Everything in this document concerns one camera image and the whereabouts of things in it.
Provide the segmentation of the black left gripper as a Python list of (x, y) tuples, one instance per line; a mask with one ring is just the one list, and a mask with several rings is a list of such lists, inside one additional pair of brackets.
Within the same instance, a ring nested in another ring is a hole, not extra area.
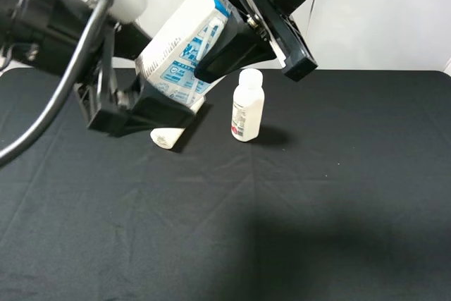
[(195, 113), (174, 101), (142, 77), (129, 88), (103, 87), (94, 79), (112, 72), (115, 57), (134, 61), (151, 42), (137, 23), (122, 24), (106, 13), (107, 0), (90, 8), (81, 0), (46, 0), (46, 72), (61, 78), (51, 104), (74, 93), (89, 130), (125, 137), (141, 128), (186, 128)]

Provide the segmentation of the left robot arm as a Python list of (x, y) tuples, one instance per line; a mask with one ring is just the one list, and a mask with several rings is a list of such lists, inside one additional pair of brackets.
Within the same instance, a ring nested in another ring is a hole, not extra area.
[[(1, 0), (1, 56), (62, 77), (94, 4), (83, 0)], [(73, 85), (90, 130), (122, 137), (155, 128), (185, 128), (194, 112), (160, 93), (137, 72), (118, 86), (113, 58), (134, 61), (151, 42), (134, 22), (107, 16)]]

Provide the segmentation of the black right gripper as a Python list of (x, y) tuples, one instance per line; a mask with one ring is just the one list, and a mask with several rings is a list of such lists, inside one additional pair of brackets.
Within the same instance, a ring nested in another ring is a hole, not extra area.
[[(242, 16), (231, 15), (209, 52), (202, 57), (194, 76), (213, 83), (224, 75), (255, 63), (278, 59), (283, 75), (299, 82), (318, 65), (291, 15), (306, 0), (251, 0), (267, 31), (252, 28)], [(246, 12), (241, 0), (229, 2)]]

